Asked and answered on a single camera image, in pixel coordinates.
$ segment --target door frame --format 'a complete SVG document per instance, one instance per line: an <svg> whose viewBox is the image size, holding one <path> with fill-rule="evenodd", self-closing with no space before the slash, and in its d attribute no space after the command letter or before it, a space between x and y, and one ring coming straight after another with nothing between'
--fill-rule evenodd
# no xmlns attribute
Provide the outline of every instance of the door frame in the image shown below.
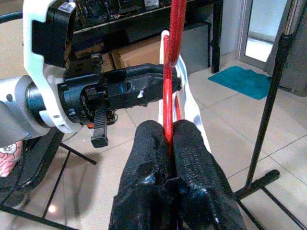
<svg viewBox="0 0 307 230"><path fill-rule="evenodd" d="M250 23L250 15L252 10L253 0L242 0L242 16L241 16L241 30L238 42L238 59L259 69L264 69L265 62L259 61L255 58L245 55L246 44L248 40L248 29Z"/></svg>

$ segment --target teal rug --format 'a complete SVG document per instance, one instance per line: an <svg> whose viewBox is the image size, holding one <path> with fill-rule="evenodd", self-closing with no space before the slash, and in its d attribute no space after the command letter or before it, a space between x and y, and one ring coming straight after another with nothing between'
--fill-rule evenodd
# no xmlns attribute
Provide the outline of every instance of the teal rug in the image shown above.
<svg viewBox="0 0 307 230"><path fill-rule="evenodd" d="M271 78L264 74L238 66L230 67L208 79L257 100L268 95L271 82Z"/></svg>

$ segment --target red patterned fabric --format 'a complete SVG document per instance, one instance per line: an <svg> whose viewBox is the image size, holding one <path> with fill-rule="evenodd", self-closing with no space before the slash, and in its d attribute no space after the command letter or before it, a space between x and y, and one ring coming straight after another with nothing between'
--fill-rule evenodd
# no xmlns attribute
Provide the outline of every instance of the red patterned fabric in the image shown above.
<svg viewBox="0 0 307 230"><path fill-rule="evenodd" d="M21 141L0 148L0 177L7 177L20 159L23 143Z"/></svg>

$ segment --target white plastic mount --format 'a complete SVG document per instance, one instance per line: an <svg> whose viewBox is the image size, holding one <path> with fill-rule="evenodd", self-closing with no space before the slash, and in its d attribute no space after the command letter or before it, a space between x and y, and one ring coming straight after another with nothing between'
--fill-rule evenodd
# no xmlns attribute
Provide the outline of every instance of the white plastic mount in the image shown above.
<svg viewBox="0 0 307 230"><path fill-rule="evenodd" d="M45 23L48 9L54 2L56 0L24 0L24 68L40 91L47 115L53 124L63 133L73 133L78 132L81 125L73 123L66 116L60 103L57 86L63 82L65 69L46 65L44 57L32 51L32 23L33 21Z"/></svg>

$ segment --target black stand leg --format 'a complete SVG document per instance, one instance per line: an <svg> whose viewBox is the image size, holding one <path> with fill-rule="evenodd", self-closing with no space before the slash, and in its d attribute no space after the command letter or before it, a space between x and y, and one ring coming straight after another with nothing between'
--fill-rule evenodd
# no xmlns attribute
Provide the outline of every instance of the black stand leg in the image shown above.
<svg viewBox="0 0 307 230"><path fill-rule="evenodd" d="M212 73L220 70L220 42L222 33L223 1L214 3L212 38Z"/></svg>
<svg viewBox="0 0 307 230"><path fill-rule="evenodd" d="M63 166L62 166L61 172L59 173L57 182L56 182L56 184L54 185L54 188L53 188L53 190L52 190L51 196L50 196L50 198L49 198L49 200L48 200L48 203L47 203L47 206L46 206L46 208L45 208L45 211L44 211L44 214L43 214L42 218L45 218L46 215L47 215L49 206L50 206L50 204L51 204L51 202L52 202L52 199L53 199L53 197L54 197L54 194L56 193L56 190L57 190L57 188L58 188L59 182L60 182L60 180L61 180L61 177L62 177L62 175L63 175L64 169L65 169L65 167L66 167L66 164L67 164L67 161L68 161L68 158L69 158L70 155L71 155L71 152L69 151L68 154L67 154L67 157L66 157L66 159L65 159L65 162L64 162L64 164L63 164Z"/></svg>
<svg viewBox="0 0 307 230"><path fill-rule="evenodd" d="M96 161L92 160L91 158L89 158L89 157L87 157L87 156L84 156L83 154L77 152L76 150L72 149L71 147L69 147L69 146L67 146L67 145L65 145L65 144L63 144L63 143L61 143L60 146L63 147L63 148L65 148L66 150L72 152L73 154L77 155L78 157L81 157L81 158L85 159L86 161L90 162L90 163L93 164L93 165L96 165L96 164L97 164Z"/></svg>
<svg viewBox="0 0 307 230"><path fill-rule="evenodd" d="M264 106L264 111L262 114L261 124L258 131L258 136L251 160L251 164L249 167L249 172L246 180L245 187L241 188L237 192L234 193L237 203L242 207L242 209L246 212L246 214L250 217L250 219L254 222L258 229L263 230L264 228L262 225L254 218L254 216L248 211L248 209L242 204L241 200L245 197L251 195L252 193L262 189L264 193L271 198L275 204L278 205L293 221L297 226L302 230L307 230L307 227L294 216L272 193L269 192L265 188L266 185L272 183L273 181L277 180L280 176L277 170L272 170L267 173L264 177L253 181L253 177L255 174L255 170L257 167L257 162L259 159L261 147L263 144L263 140L265 137L265 133L269 124L270 116L272 113L273 105L275 102L279 82L283 73L283 68L287 60L288 52L290 50L291 44L293 40L293 34L285 35L282 34L278 44L278 50L275 60L275 67L272 76L272 81L270 85L269 94Z"/></svg>
<svg viewBox="0 0 307 230"><path fill-rule="evenodd" d="M68 154L67 154L67 157L65 159L65 162L62 166L62 169L61 169L61 172L59 173L59 176L58 176L58 179L56 181L56 184L54 185L54 188L52 190L52 193L51 193L51 196L48 200L48 203L47 203L47 206L44 210L44 214L42 217L38 217L38 216L35 216L35 215L32 215L32 214L29 214L29 213L26 213L26 212L23 212L23 211L20 211L20 210L17 210L15 208L12 208L12 207L7 207L7 206L0 206L0 210L1 211L4 211L4 212L7 212L7 213L10 213L10 214L13 214L13 215L16 215L16 216L19 216L19 217L22 217L22 218L26 218L26 219L29 219L29 220L32 220L32 221L35 221L35 222L38 222L38 223L41 223L41 224L45 224L45 225L48 225L48 226L52 226L54 228L57 228L57 229L64 229L64 230L77 230L77 229L74 229L74 228L71 228L71 227L67 227L65 225L62 225L62 224L59 224L59 223L56 223L56 222L53 222L51 220L47 220L46 219L46 215L47 215L47 212L48 212L48 209L50 207L50 204L52 202L52 199L55 195L55 192L58 188L58 185L60 183L60 180L61 180L61 177L63 175L63 172L64 172L64 169L66 167L66 164L68 162L68 159L69 159L69 156L71 155L71 152L76 154L77 156L85 159L86 161L90 162L91 164L95 165L97 164L96 161L84 156L83 154L77 152L76 150L70 148L69 146L61 143L60 144L61 147L65 148L66 150L68 150Z"/></svg>
<svg viewBox="0 0 307 230"><path fill-rule="evenodd" d="M17 210L17 209L12 208L12 207L2 206L0 209L1 209L1 211L7 212L7 213L10 213L10 214L22 217L22 218L26 218L26 219L29 219L29 220L32 220L32 221L35 221L35 222L38 222L38 223L41 223L41 224L52 226L52 227L57 228L57 229L77 230L77 229L73 229L73 228L67 227L65 225L53 222L51 220L47 220L45 218L41 218L41 217L38 217L38 216L35 216L35 215L32 215L32 214Z"/></svg>
<svg viewBox="0 0 307 230"><path fill-rule="evenodd" d="M293 215L272 193L270 193L269 190L267 190L265 187L262 187L262 190L274 201L275 204L278 205L278 207L285 212L285 214L288 215L288 217L291 218L291 220L294 221L295 224L298 225L300 229L307 230L307 227L298 218L296 218L296 216Z"/></svg>
<svg viewBox="0 0 307 230"><path fill-rule="evenodd" d="M269 171L267 174L265 174L263 177L261 177L258 180L255 180L249 189L243 187L240 190L235 192L235 198L237 200L242 200L245 197L253 194L254 192L260 190L261 188L263 188L264 186L267 186L268 184L276 181L280 176L279 171L277 170L272 170Z"/></svg>

